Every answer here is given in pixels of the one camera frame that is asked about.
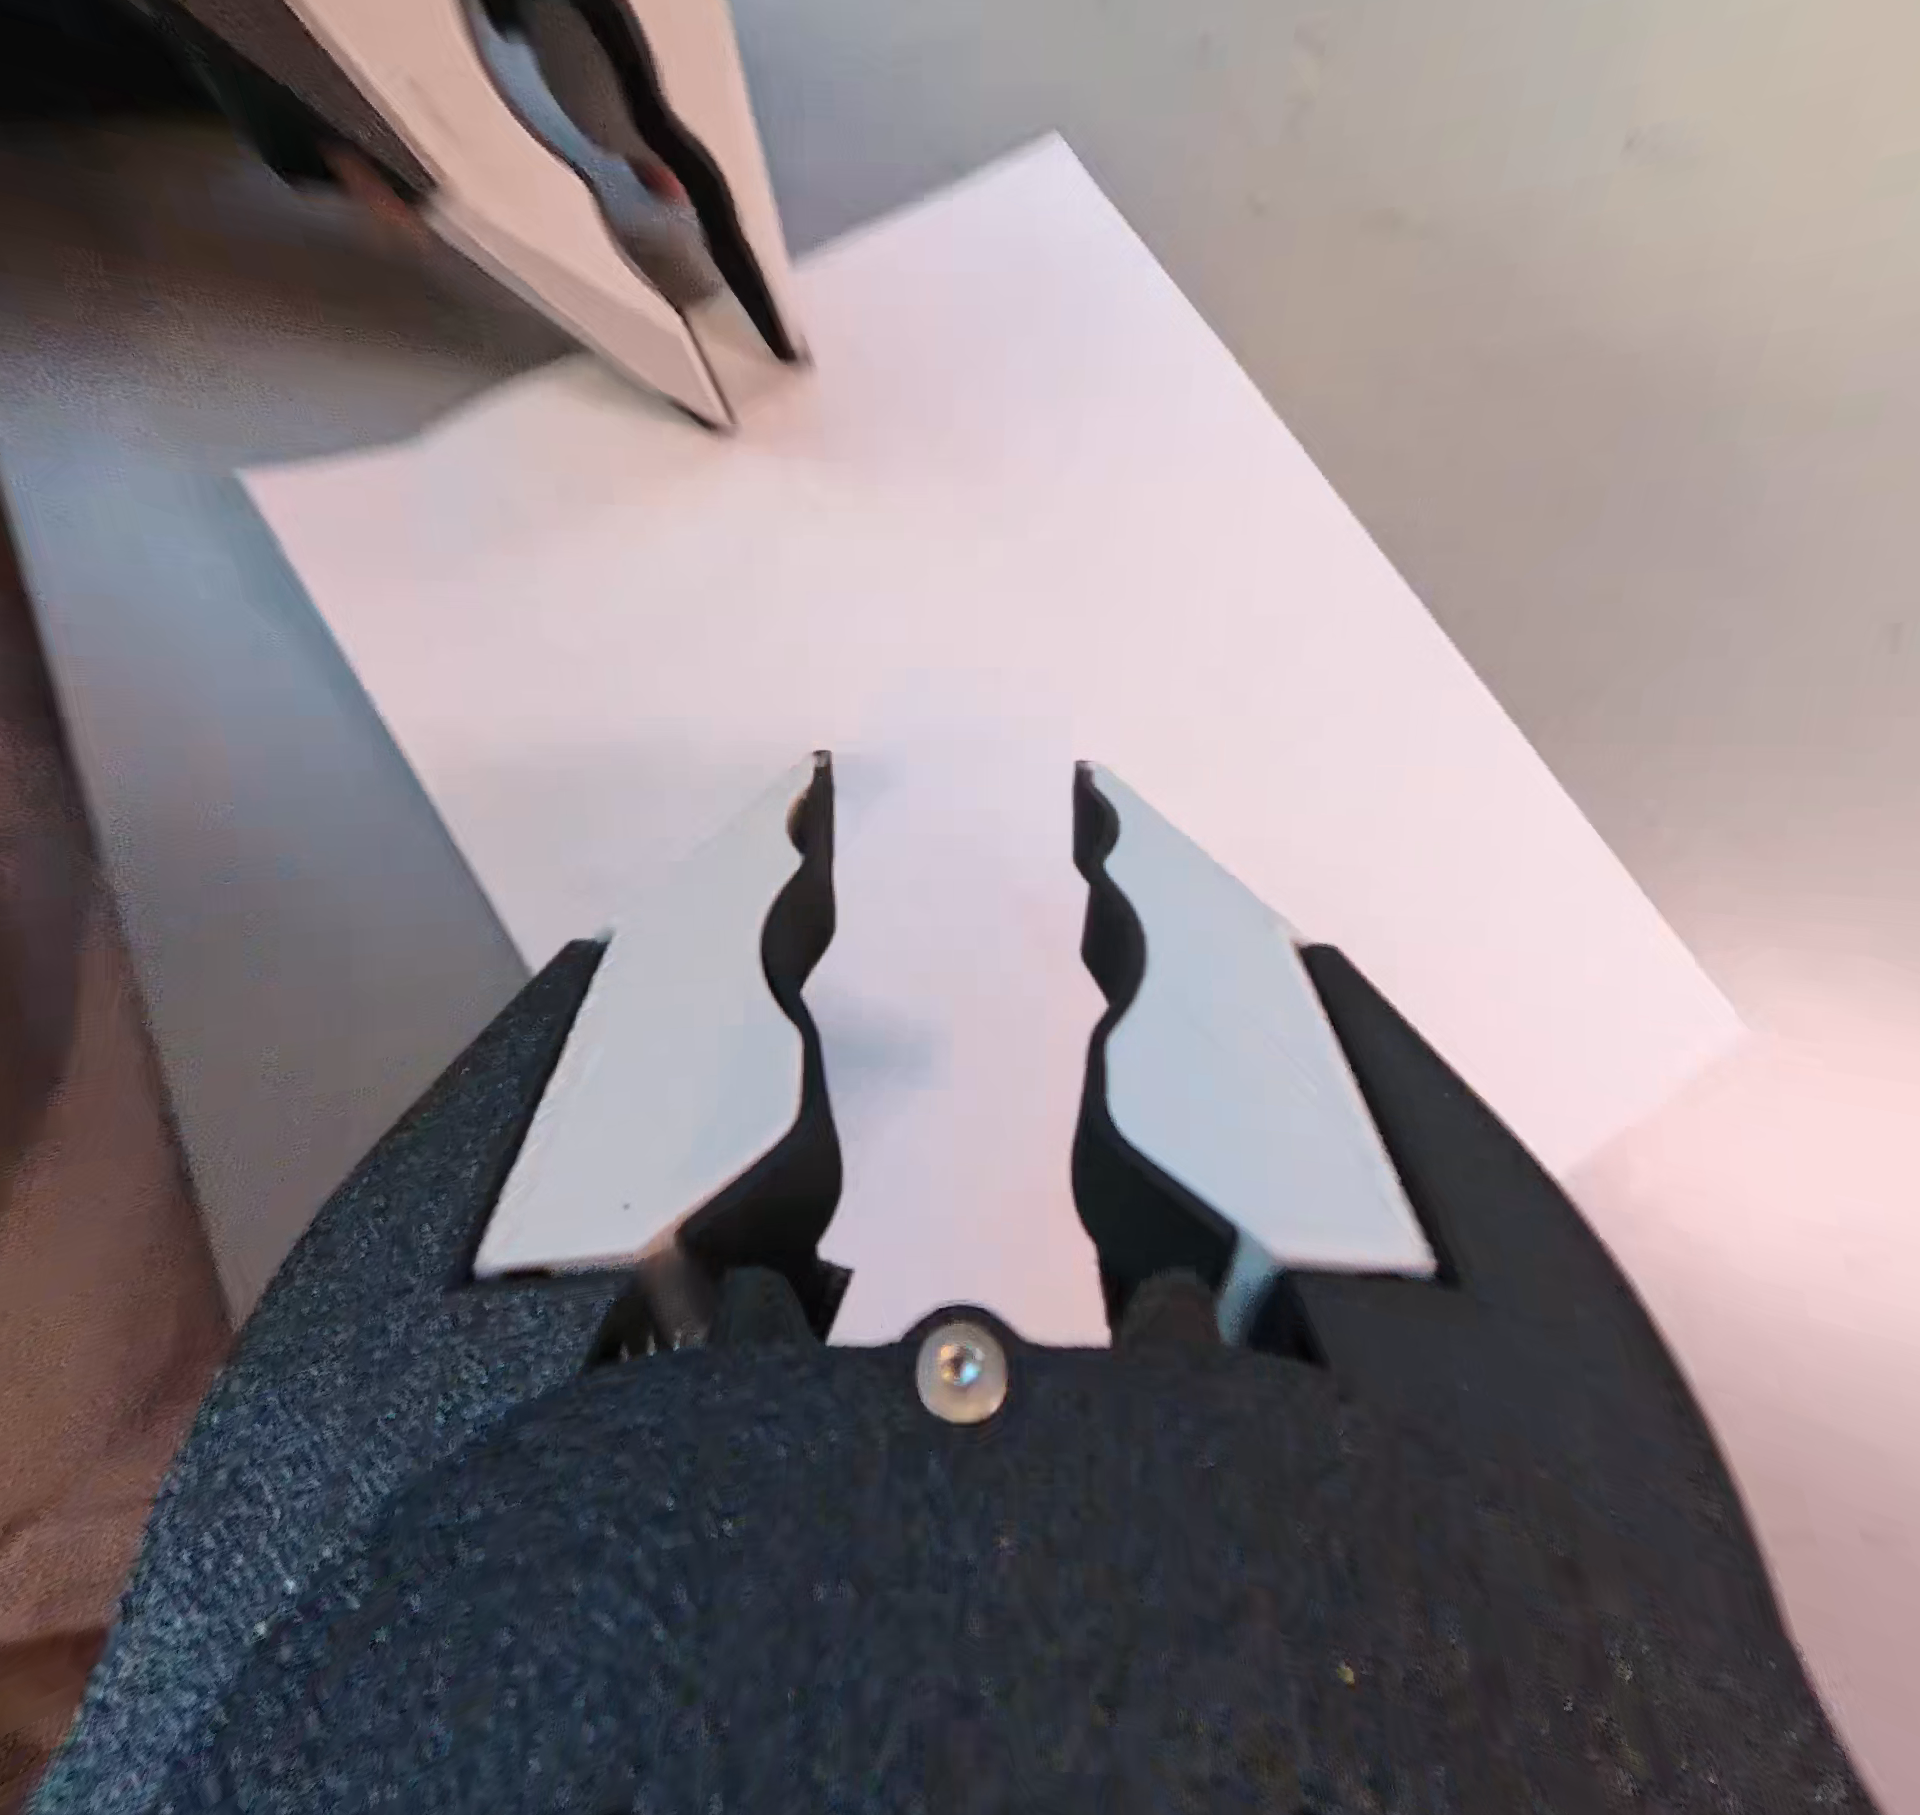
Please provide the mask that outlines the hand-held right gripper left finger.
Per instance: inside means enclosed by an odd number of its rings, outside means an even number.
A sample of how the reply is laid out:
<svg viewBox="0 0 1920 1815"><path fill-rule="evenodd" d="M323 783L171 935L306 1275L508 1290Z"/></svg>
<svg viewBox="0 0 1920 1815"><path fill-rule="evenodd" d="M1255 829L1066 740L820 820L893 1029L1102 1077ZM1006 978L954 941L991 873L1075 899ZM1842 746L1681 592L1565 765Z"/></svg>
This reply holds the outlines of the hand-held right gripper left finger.
<svg viewBox="0 0 1920 1815"><path fill-rule="evenodd" d="M826 1342L850 1273L823 1031L805 1001L838 923L836 765L783 773L599 938L520 1136L474 1278L626 1273L654 1348L696 1348L729 1278L772 1273Z"/></svg>

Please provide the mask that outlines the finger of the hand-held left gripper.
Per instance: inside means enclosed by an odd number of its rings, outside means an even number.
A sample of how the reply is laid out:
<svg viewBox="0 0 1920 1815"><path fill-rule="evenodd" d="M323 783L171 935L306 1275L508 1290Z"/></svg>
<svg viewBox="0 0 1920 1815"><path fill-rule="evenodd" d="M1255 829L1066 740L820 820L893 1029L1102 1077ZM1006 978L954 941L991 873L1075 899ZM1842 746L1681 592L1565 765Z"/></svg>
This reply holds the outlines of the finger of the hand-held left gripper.
<svg viewBox="0 0 1920 1815"><path fill-rule="evenodd" d="M809 360L783 211L729 0L520 0L546 93L656 202L675 202L763 350Z"/></svg>
<svg viewBox="0 0 1920 1815"><path fill-rule="evenodd" d="M462 0L283 0L431 175L425 218L638 388L730 432L684 314L629 263L587 183L520 119Z"/></svg>

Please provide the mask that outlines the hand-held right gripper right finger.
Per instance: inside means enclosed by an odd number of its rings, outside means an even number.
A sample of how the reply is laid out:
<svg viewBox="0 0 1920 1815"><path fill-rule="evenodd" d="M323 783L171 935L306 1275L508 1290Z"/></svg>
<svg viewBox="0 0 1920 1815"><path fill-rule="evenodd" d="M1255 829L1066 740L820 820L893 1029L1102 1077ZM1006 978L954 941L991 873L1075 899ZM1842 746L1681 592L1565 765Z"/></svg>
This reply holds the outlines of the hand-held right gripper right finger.
<svg viewBox="0 0 1920 1815"><path fill-rule="evenodd" d="M1227 1348L1289 1345L1300 1273L1439 1282L1295 923L1094 759L1070 816L1102 995L1070 1199L1109 1335L1167 1275L1201 1290Z"/></svg>

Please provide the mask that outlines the white paper sheet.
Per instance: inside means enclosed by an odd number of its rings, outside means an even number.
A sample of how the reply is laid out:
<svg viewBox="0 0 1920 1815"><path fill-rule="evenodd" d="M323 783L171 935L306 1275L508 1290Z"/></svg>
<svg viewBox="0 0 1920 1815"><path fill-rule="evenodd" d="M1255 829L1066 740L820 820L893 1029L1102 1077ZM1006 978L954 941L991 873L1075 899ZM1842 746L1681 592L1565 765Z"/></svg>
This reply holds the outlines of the white paper sheet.
<svg viewBox="0 0 1920 1815"><path fill-rule="evenodd" d="M246 485L532 965L815 752L842 1345L1102 1345L1070 1133L1081 762L1327 941L1552 1174L1746 1035L1058 139L802 265L818 369L719 437L587 360Z"/></svg>

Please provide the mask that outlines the grey desk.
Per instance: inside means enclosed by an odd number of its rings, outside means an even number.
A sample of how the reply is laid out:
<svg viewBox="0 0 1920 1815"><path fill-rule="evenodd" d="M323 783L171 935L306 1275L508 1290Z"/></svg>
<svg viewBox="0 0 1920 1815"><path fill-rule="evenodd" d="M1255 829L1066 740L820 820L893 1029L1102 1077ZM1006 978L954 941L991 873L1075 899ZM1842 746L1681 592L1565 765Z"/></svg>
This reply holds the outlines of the grey desk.
<svg viewBox="0 0 1920 1815"><path fill-rule="evenodd" d="M790 241L1058 132L1753 1029L1576 1174L1917 1810L1917 0L735 0ZM218 1250L517 978L236 467L555 339L225 123L4 129L4 476Z"/></svg>

